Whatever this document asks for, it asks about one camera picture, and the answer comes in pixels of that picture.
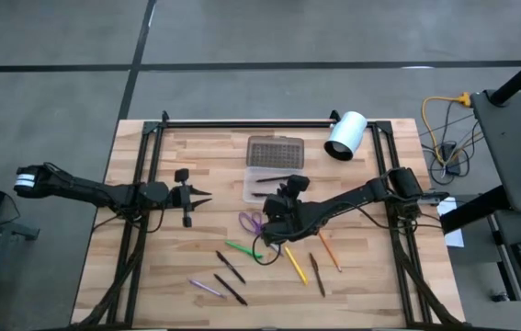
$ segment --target pen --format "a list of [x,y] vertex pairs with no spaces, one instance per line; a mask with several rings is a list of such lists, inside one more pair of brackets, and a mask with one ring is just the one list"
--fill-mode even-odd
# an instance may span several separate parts
[[[233,243],[233,242],[231,242],[229,240],[226,240],[225,244],[230,245],[233,248],[241,250],[242,252],[244,252],[245,254],[249,255],[250,257],[254,256],[254,254],[252,254],[252,249],[250,249],[250,248],[246,248],[244,246],[237,245],[237,244],[235,244],[235,243]],[[255,255],[256,255],[256,258],[264,257],[262,254],[259,254],[259,253],[255,253]]]
[[277,244],[270,244],[270,248],[272,248],[275,252],[277,252],[277,254],[279,254],[280,256],[284,256],[284,254],[282,253],[282,249],[280,249],[280,245],[277,245]]
[[337,270],[342,272],[342,267],[340,267],[340,262],[337,261],[337,258],[334,255],[334,251],[332,251],[332,248],[329,246],[329,244],[327,244],[327,241],[325,241],[325,237],[323,236],[322,232],[320,231],[317,234],[319,235],[320,239],[322,239],[322,243],[325,246],[327,253],[330,255],[330,257],[334,261],[334,264],[337,267]]
[[233,294],[233,296],[235,297],[235,299],[237,299],[239,303],[246,306],[248,305],[248,302],[246,302],[244,298],[240,296],[240,294],[234,291],[232,287],[225,282],[225,280],[222,280],[221,277],[219,277],[217,274],[213,274],[213,276],[215,276],[215,279],[217,279],[221,283],[221,285],[223,285],[227,289],[227,291],[230,291]]
[[225,263],[225,265],[227,266],[227,268],[229,268],[233,274],[242,282],[245,284],[245,280],[244,280],[244,277],[242,277],[242,275],[240,275],[240,273],[238,272],[238,270],[236,270],[232,264],[227,260],[227,258],[225,258],[223,256],[223,254],[220,252],[220,251],[215,251],[215,253],[217,253],[217,257],[221,260],[221,262]]
[[313,254],[311,253],[309,253],[309,259],[311,260],[313,271],[315,271],[315,278],[317,279],[317,284],[319,285],[319,291],[322,293],[323,298],[325,298],[325,289],[323,288],[322,278],[319,276],[319,267],[317,266],[317,261],[315,261],[315,258],[313,258]]
[[220,297],[220,298],[227,299],[227,297],[226,297],[225,295],[223,295],[223,294],[221,294],[221,293],[219,293],[219,292],[213,290],[212,288],[210,288],[210,287],[208,287],[208,286],[205,286],[205,285],[201,284],[200,282],[198,282],[198,281],[196,281],[196,280],[188,280],[188,281],[189,281],[191,284],[197,286],[197,287],[200,288],[200,289],[203,289],[203,290],[205,290],[205,291],[210,291],[211,293],[217,295],[217,296]]
[[292,253],[290,253],[289,248],[286,246],[285,252],[287,252],[287,256],[289,257],[290,262],[295,267],[295,270],[297,270],[297,273],[299,274],[300,279],[303,281],[303,284],[307,285],[307,278],[305,277],[303,270],[300,269],[299,265],[297,264],[297,261],[295,261],[295,257],[293,257]]

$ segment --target purple marker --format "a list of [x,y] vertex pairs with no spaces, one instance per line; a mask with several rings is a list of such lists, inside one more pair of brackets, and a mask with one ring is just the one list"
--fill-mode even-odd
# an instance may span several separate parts
[[200,282],[198,282],[198,281],[196,281],[196,280],[188,280],[188,281],[189,281],[191,284],[197,286],[197,287],[200,288],[200,289],[203,289],[203,290],[205,290],[205,291],[210,291],[211,293],[217,295],[217,296],[220,297],[220,298],[227,299],[227,297],[226,297],[225,295],[223,295],[223,294],[221,294],[221,293],[219,293],[219,292],[213,290],[213,289],[210,288],[210,287],[207,287],[207,286],[201,284]]

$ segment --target black floor stripe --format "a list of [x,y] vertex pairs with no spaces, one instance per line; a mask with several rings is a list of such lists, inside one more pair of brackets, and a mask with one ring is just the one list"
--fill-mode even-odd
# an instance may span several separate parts
[[0,73],[123,72],[131,64],[0,65]]
[[308,62],[308,63],[151,63],[151,64],[71,64],[0,65],[0,73],[127,72],[131,80],[140,71],[246,71],[246,70],[325,70],[401,68],[498,68],[521,67],[521,60],[501,61],[402,61],[402,62]]
[[323,69],[401,69],[401,68],[495,68],[521,67],[511,61],[404,61],[404,62],[312,62],[312,63],[159,63],[142,64],[141,71],[247,71]]
[[148,0],[146,6],[146,12],[143,15],[142,29],[140,30],[140,37],[138,38],[138,44],[135,47],[135,53],[133,53],[133,61],[131,62],[130,75],[128,82],[125,85],[125,91],[123,91],[123,99],[121,100],[121,107],[119,107],[119,114],[117,120],[125,120],[130,113],[131,99],[133,98],[133,90],[138,80],[138,73],[140,72],[140,65],[142,63],[143,51],[146,47],[146,41],[148,39],[148,33],[150,32],[150,23],[153,15],[154,7],[156,6],[156,0]]

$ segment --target yellow pencil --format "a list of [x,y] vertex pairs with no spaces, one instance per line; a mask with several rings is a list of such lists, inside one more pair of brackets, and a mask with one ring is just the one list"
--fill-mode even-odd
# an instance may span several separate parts
[[297,273],[299,274],[299,277],[301,280],[303,280],[303,284],[307,285],[307,277],[305,277],[305,274],[303,273],[303,270],[300,269],[299,265],[297,264],[297,261],[295,261],[295,257],[290,253],[290,250],[288,247],[285,246],[285,252],[287,252],[287,256],[290,259],[290,262],[292,262],[293,266],[295,267],[295,270],[297,270]]
[[323,237],[322,232],[320,231],[317,233],[319,237],[322,239],[322,243],[325,246],[325,249],[327,250],[327,253],[329,253],[330,257],[334,261],[335,266],[337,267],[337,270],[342,272],[342,267],[340,267],[340,262],[337,261],[337,258],[335,258],[334,251],[332,251],[332,248],[327,244],[327,241],[325,241],[325,237]]

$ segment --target gray floor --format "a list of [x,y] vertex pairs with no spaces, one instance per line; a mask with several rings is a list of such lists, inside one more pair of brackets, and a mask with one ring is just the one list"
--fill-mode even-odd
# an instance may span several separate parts
[[[129,64],[146,0],[0,1],[0,65]],[[521,60],[521,0],[158,0],[144,63]],[[140,73],[130,119],[315,118],[357,110],[416,118],[421,101],[496,88],[519,68]],[[0,73],[0,189],[18,166],[52,161],[101,180],[128,74]],[[432,126],[447,104],[430,103]],[[469,114],[454,107],[452,118]],[[459,140],[474,120],[450,127]],[[430,143],[425,137],[423,143]],[[499,184],[486,145],[470,175],[447,187]],[[14,243],[0,281],[0,330],[66,325],[95,209],[58,198],[17,199],[41,228]],[[496,304],[495,266],[455,265],[467,320],[521,328],[519,302]]]

